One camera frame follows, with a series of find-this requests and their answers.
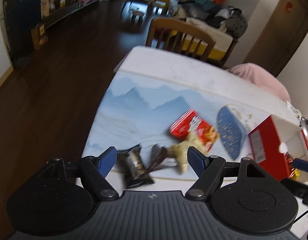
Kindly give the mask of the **cream yellow snack bag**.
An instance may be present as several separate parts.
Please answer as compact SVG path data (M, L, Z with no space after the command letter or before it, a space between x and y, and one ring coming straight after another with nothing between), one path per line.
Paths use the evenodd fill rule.
M173 144L168 148L168 152L176 159L181 174L185 173L188 169L187 152L191 146L204 151L204 145L198 136L192 131L188 133L187 138L184 141Z

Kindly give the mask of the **black gold snack packet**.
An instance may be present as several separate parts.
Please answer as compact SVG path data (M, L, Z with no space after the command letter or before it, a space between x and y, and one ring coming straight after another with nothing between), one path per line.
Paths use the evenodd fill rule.
M117 162L124 173L125 188L132 189L154 184L140 157L142 146L137 144L117 152Z

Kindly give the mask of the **red lion chips bag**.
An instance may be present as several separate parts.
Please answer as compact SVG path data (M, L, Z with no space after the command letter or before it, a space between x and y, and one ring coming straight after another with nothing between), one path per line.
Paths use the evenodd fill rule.
M198 142L198 148L205 155L208 155L219 138L215 127L204 120L193 108L177 119L170 126L169 131L176 138L193 139L194 142Z

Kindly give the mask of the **dark brown snack packet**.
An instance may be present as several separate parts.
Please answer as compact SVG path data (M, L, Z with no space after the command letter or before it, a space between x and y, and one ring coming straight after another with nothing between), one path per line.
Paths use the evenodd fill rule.
M151 157L147 168L149 173L178 166L175 155L169 148L155 144L150 153Z

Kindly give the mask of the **copper foil snack bag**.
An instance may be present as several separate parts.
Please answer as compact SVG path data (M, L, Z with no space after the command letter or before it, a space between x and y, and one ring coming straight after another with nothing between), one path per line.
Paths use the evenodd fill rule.
M289 178L297 181L300 177L300 171L293 166L293 157L287 152L285 153L285 159L288 166Z

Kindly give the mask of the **red cardboard box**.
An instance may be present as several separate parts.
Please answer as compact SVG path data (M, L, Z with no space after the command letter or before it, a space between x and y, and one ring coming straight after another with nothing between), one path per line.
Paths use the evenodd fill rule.
M293 159L308 161L308 142L298 125L270 115L249 133L253 158L276 180L289 178L285 153ZM308 173L300 171L297 181L308 181Z

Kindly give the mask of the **silver desk lamp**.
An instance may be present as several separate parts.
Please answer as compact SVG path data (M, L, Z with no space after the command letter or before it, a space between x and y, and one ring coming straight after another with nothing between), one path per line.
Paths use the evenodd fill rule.
M299 126L301 127L302 132L305 136L305 139L308 142L308 118L305 118L305 117L302 116L301 119L300 119Z

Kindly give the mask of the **pink padded chair cover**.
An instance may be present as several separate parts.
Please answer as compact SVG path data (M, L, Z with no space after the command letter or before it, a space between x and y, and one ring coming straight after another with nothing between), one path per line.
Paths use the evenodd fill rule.
M285 86L271 73L254 63L244 63L227 69L243 80L258 86L259 88L273 94L280 100L290 102L290 95Z

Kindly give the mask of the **brown paper gift bag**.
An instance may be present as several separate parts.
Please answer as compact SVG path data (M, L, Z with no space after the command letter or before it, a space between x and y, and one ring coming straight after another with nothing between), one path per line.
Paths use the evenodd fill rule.
M31 35L35 50L40 50L48 41L44 24L38 24L35 28L31 29Z

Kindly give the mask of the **wooden dining chair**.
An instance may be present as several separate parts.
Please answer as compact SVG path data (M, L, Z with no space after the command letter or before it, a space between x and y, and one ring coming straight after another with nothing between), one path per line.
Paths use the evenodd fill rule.
M145 46L156 43L157 49L207 61L215 41L200 28L174 18L157 17L151 20Z

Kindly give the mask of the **sofa with cream cover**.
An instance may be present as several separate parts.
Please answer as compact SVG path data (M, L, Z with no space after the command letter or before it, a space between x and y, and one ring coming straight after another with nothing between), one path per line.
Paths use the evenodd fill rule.
M221 68L248 27L243 11L225 1L171 0L169 6L171 16L202 29L215 41L207 62Z

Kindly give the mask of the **wooden door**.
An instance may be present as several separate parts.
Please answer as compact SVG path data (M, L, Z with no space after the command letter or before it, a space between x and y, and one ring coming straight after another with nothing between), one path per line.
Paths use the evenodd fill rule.
M277 77L308 32L308 0L279 0L244 63L254 63Z

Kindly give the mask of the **dark tv console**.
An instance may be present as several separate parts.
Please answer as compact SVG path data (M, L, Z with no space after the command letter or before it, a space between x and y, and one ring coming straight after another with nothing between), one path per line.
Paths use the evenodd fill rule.
M99 0L3 0L9 56L20 68L34 50L32 29L47 29L86 5Z

